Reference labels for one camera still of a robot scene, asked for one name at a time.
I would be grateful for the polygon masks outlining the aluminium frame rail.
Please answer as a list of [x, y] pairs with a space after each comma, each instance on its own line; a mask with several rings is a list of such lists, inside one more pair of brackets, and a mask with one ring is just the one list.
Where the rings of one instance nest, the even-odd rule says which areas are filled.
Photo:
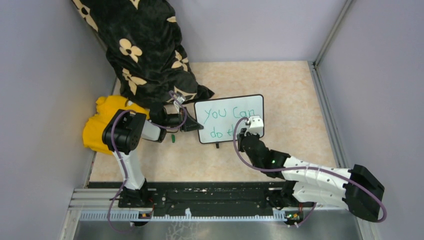
[[365, 166], [361, 137], [367, 118], [367, 74], [371, 53], [368, 0], [343, 0], [309, 66], [338, 167]]

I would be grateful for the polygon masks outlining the black floral blanket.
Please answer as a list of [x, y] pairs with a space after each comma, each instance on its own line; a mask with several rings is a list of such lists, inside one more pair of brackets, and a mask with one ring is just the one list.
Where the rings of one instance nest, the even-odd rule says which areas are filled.
[[210, 99], [197, 82], [176, 11], [165, 0], [75, 0], [82, 19], [106, 46], [120, 94], [143, 108], [171, 104], [170, 91], [188, 103]]

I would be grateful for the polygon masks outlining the white whiteboard black frame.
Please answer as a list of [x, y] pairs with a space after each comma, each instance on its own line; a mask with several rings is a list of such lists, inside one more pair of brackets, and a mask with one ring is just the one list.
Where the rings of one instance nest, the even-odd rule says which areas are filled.
[[264, 96], [261, 94], [217, 98], [194, 104], [195, 118], [203, 126], [198, 131], [201, 144], [231, 142], [241, 118], [265, 119]]

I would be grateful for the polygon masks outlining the yellow cloth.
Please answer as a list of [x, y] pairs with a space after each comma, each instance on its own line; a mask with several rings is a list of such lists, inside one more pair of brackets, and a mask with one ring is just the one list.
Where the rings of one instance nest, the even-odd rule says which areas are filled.
[[96, 114], [88, 119], [83, 131], [83, 146], [107, 155], [112, 155], [102, 141], [102, 134], [118, 110], [133, 110], [137, 113], [149, 115], [149, 110], [143, 108], [120, 95], [101, 96], [96, 100]]

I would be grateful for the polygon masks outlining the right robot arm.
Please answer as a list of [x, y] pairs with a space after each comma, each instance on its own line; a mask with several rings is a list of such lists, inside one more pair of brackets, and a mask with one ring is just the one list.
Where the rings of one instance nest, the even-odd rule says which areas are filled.
[[249, 160], [243, 163], [248, 167], [291, 185], [281, 193], [287, 206], [298, 202], [334, 205], [373, 223], [381, 223], [387, 217], [382, 203], [385, 187], [365, 166], [356, 164], [349, 169], [310, 163], [269, 149], [246, 128], [237, 134], [234, 145], [237, 154], [247, 155]]

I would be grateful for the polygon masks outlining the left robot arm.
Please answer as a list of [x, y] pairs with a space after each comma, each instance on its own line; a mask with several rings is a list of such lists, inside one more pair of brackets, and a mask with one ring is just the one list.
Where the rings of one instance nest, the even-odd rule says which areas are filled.
[[140, 140], [161, 143], [168, 130], [191, 132], [204, 127], [195, 120], [186, 107], [177, 107], [177, 113], [167, 113], [162, 103], [155, 103], [148, 113], [118, 109], [104, 128], [102, 142], [115, 156], [123, 177], [118, 190], [118, 207], [136, 208], [151, 204], [151, 194], [135, 153]]

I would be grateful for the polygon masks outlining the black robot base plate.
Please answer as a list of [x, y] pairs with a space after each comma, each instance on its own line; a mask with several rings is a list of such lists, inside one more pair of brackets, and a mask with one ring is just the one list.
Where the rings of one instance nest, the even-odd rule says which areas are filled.
[[155, 217], [271, 216], [273, 210], [297, 209], [300, 205], [289, 189], [278, 182], [147, 182], [140, 193], [124, 189], [120, 208], [152, 208]]

